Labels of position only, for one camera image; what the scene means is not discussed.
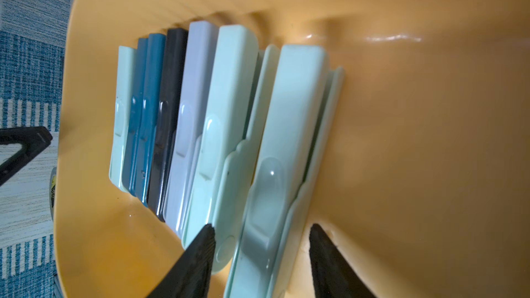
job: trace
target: striped rug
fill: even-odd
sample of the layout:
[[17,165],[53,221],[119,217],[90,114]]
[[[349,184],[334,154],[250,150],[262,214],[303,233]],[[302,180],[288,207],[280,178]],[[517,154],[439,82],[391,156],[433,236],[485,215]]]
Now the striped rug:
[[[0,187],[0,297],[52,297],[49,179],[57,165],[70,0],[0,0],[0,127],[45,126],[51,145]],[[15,147],[0,148],[0,160]]]

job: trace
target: blue patterned rug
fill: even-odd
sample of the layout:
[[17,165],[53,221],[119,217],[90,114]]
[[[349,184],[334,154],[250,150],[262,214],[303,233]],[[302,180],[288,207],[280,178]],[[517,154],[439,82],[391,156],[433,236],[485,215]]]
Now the blue patterned rug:
[[[52,297],[49,177],[57,164],[70,0],[0,0],[0,124],[46,126],[54,140],[0,187],[0,297]],[[0,151],[0,160],[12,150]]]

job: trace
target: orange plastic basin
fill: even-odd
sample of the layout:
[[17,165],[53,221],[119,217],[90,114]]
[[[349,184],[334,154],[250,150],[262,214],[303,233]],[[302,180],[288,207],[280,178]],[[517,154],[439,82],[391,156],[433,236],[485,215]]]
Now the orange plastic basin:
[[[75,0],[55,247],[69,297],[144,297],[182,253],[108,178],[118,46],[190,21],[320,44],[346,78],[308,215],[384,297],[530,296],[530,0]],[[213,277],[222,295],[228,268]],[[313,295],[307,235],[288,297]]]

